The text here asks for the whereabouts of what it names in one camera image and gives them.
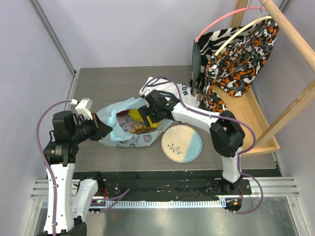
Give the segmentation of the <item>yellow fake banana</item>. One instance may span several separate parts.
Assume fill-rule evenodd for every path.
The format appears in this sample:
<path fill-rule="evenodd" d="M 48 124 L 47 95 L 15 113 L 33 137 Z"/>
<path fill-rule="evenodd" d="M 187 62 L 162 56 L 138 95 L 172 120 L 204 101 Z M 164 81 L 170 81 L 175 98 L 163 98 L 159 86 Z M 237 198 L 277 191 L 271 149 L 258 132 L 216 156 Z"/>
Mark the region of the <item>yellow fake banana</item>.
<path fill-rule="evenodd" d="M 129 115 L 134 121 L 144 123 L 137 109 L 129 110 Z"/>

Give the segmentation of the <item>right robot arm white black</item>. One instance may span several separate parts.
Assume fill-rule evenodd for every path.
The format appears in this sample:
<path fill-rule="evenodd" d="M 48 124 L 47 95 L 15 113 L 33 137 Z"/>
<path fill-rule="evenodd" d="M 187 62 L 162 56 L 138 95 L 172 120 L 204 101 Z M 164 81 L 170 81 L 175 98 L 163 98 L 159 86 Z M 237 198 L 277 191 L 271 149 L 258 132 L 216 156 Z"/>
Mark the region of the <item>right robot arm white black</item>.
<path fill-rule="evenodd" d="M 239 167 L 239 155 L 244 143 L 245 133 L 235 116 L 230 111 L 221 115 L 190 107 L 181 96 L 169 92 L 152 90 L 140 92 L 145 105 L 138 112 L 146 126 L 164 119 L 188 123 L 211 135 L 215 151 L 221 156 L 222 188 L 227 194 L 234 194 L 240 189 L 242 174 Z"/>

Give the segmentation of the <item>light blue plastic bag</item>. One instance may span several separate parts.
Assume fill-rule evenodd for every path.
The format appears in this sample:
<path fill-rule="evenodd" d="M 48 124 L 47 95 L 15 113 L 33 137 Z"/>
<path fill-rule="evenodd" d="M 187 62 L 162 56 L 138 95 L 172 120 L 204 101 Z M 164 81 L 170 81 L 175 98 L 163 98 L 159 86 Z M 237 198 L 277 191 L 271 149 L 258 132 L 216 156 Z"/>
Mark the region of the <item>light blue plastic bag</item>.
<path fill-rule="evenodd" d="M 132 134 L 135 125 L 143 125 L 130 117 L 129 114 L 117 116 L 119 112 L 137 109 L 145 105 L 142 98 L 129 98 L 125 101 L 111 104 L 97 112 L 98 118 L 113 128 L 112 132 L 98 141 L 107 147 L 142 148 L 150 146 L 161 133 L 172 123 L 171 120 L 162 120 L 152 131 L 145 130 L 141 134 Z"/>

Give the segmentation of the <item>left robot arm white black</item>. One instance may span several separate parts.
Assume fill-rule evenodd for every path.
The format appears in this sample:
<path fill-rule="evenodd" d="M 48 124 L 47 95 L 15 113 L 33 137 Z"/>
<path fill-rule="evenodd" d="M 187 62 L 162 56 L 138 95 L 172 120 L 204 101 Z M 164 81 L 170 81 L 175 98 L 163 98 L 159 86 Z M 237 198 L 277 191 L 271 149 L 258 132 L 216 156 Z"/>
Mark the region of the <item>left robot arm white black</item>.
<path fill-rule="evenodd" d="M 71 111 L 53 115 L 51 140 L 43 151 L 48 162 L 48 212 L 43 236 L 85 236 L 86 217 L 94 196 L 105 190 L 100 172 L 86 172 L 81 177 L 76 196 L 72 197 L 72 177 L 79 144 L 105 138 L 112 127 L 102 123 L 96 114 L 91 120 L 80 119 Z"/>

